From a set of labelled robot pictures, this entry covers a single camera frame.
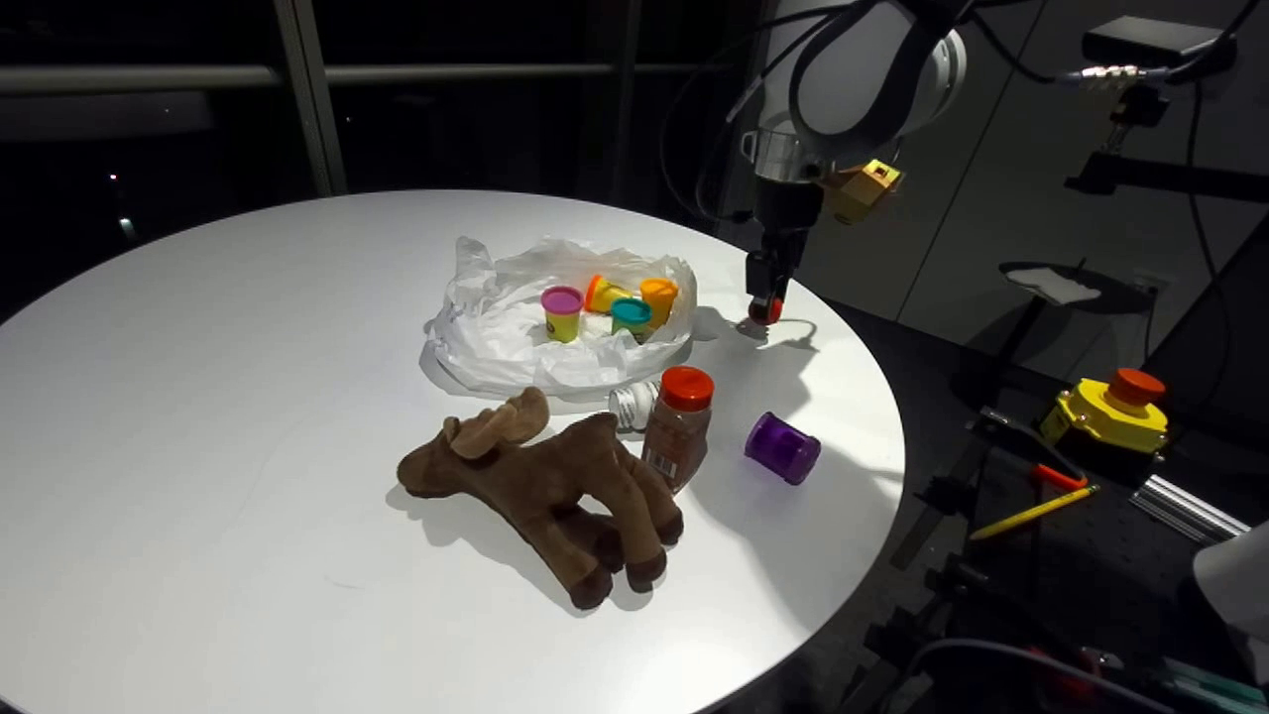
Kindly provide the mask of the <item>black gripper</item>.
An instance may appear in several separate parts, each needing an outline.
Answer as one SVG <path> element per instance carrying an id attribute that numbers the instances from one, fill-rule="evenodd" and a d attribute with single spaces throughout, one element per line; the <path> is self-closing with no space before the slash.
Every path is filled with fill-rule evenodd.
<path id="1" fill-rule="evenodd" d="M 819 219 L 825 189 L 818 183 L 771 183 L 761 177 L 752 187 L 756 196 L 756 251 L 749 255 L 749 278 L 747 280 L 747 312 L 782 321 L 790 310 L 790 278 L 806 257 L 806 241 L 813 222 Z"/>

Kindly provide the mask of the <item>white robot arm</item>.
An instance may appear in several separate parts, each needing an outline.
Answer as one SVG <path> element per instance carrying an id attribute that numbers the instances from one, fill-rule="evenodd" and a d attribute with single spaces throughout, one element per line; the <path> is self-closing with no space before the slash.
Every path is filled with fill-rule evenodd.
<path id="1" fill-rule="evenodd" d="M 858 222 L 901 183 L 892 150 L 968 80 L 970 0 L 778 0 L 767 64 L 730 117 L 752 171 L 749 318 L 773 326 L 819 212 Z"/>

